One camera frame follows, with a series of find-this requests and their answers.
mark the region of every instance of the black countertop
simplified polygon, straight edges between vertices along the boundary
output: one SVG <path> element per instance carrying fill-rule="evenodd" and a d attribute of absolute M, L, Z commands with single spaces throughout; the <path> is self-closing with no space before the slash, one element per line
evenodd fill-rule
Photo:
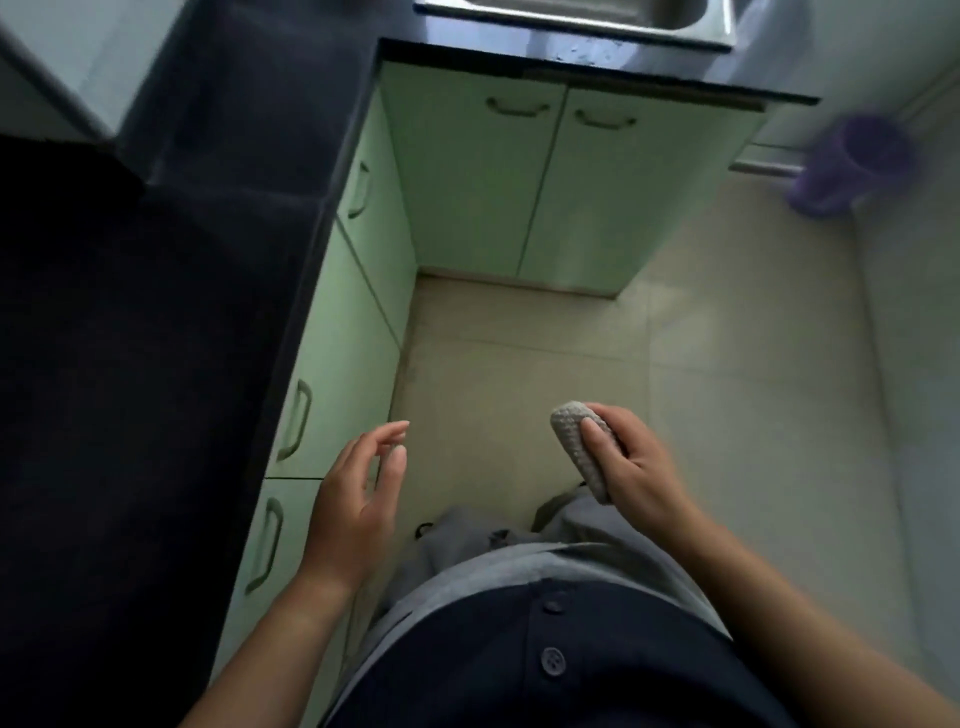
<path fill-rule="evenodd" d="M 717 54 L 411 0 L 195 0 L 117 141 L 139 197 L 103 156 L 4 146 L 30 176 L 0 206 L 5 722 L 170 726 L 204 688 L 379 60 L 814 101 L 806 3 L 739 8 Z"/>

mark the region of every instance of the trash can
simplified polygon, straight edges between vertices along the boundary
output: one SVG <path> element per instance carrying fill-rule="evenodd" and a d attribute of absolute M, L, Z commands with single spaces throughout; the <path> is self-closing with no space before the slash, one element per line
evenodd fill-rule
<path fill-rule="evenodd" d="M 838 215 L 861 195 L 907 179 L 915 167 L 906 134 L 880 116 L 858 114 L 817 143 L 787 202 L 808 217 Z"/>

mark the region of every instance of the green cabinet door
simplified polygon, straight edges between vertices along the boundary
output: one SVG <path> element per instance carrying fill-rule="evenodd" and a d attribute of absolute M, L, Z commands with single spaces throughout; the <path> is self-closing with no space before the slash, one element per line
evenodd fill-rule
<path fill-rule="evenodd" d="M 399 356 L 334 223 L 267 475 L 323 477 L 348 440 L 386 422 Z"/>
<path fill-rule="evenodd" d="M 417 258 L 379 88 L 371 98 L 337 215 L 400 344 L 417 281 Z"/>
<path fill-rule="evenodd" d="M 381 83 L 417 262 L 515 276 L 564 87 L 400 63 Z"/>
<path fill-rule="evenodd" d="M 751 110 L 570 89 L 519 276 L 618 293 L 762 120 Z"/>
<path fill-rule="evenodd" d="M 263 482 L 213 663 L 220 674 L 300 566 L 318 480 Z M 303 728 L 316 728 L 333 696 L 347 647 L 349 610 L 340 618 L 314 680 Z"/>

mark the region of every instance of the gray sponge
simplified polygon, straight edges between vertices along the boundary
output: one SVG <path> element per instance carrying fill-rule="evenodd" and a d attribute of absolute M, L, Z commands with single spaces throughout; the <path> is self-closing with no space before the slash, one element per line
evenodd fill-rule
<path fill-rule="evenodd" d="M 603 421 L 596 412 L 579 401 L 569 401 L 555 409 L 550 414 L 550 426 L 557 434 L 557 439 L 564 446 L 566 454 L 570 456 L 573 464 L 577 466 L 580 475 L 584 477 L 584 482 L 593 493 L 593 497 L 600 503 L 609 503 L 610 495 L 607 493 L 607 479 L 603 476 L 603 470 L 584 445 L 584 438 L 580 434 L 580 421 L 585 417 L 600 425 L 600 429 L 610 435 L 621 450 L 623 446 L 616 435 L 610 429 L 610 426 Z"/>

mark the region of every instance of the metal handle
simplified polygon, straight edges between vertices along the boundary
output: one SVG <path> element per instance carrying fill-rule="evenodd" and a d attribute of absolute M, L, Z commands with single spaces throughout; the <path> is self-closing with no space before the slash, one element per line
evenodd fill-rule
<path fill-rule="evenodd" d="M 306 430 L 306 419 L 310 416 L 310 405 L 313 404 L 313 390 L 310 389 L 310 385 L 307 384 L 302 379 L 297 380 L 297 392 L 303 392 L 303 396 L 306 397 L 306 405 L 303 407 L 303 418 L 300 420 L 300 430 L 297 432 L 297 439 L 294 440 L 293 445 L 288 445 L 285 448 L 280 448 L 276 453 L 276 462 L 280 460 L 286 460 L 292 454 L 297 451 L 297 448 L 300 447 L 300 443 L 303 441 L 303 431 Z"/>
<path fill-rule="evenodd" d="M 360 215 L 363 214 L 363 211 L 367 209 L 367 200 L 370 199 L 370 185 L 370 167 L 367 166 L 365 161 L 362 161 L 360 162 L 360 173 L 357 175 L 357 185 L 353 189 L 354 203 L 353 206 L 347 210 L 347 218 L 349 220 L 352 220 L 355 217 L 360 217 Z"/>
<path fill-rule="evenodd" d="M 587 112 L 583 109 L 577 109 L 573 115 L 577 118 L 577 121 L 579 121 L 585 127 L 606 129 L 608 132 L 619 132 L 621 129 L 627 129 L 636 123 L 636 119 L 633 118 L 633 116 L 624 119 L 619 124 L 609 124 L 606 121 L 597 121 L 596 119 L 591 119 L 589 116 L 587 116 Z"/>
<path fill-rule="evenodd" d="M 487 108 L 493 113 L 498 113 L 503 116 L 522 116 L 526 119 L 532 119 L 535 116 L 539 116 L 545 111 L 550 111 L 549 104 L 540 104 L 534 109 L 507 109 L 500 106 L 500 102 L 494 99 L 492 96 L 487 99 Z"/>
<path fill-rule="evenodd" d="M 252 594 L 257 589 L 263 586 L 263 583 L 267 580 L 267 577 L 270 576 L 270 572 L 274 570 L 274 560 L 276 559 L 276 547 L 280 544 L 280 531 L 283 530 L 283 507 L 280 505 L 280 501 L 274 497 L 267 498 L 267 512 L 263 517 L 263 527 L 267 527 L 267 519 L 270 517 L 270 514 L 276 516 L 276 531 L 274 532 L 274 543 L 270 546 L 270 558 L 267 559 L 267 570 L 257 576 L 255 579 L 251 579 L 250 584 L 247 585 L 247 588 L 243 591 L 245 595 Z"/>

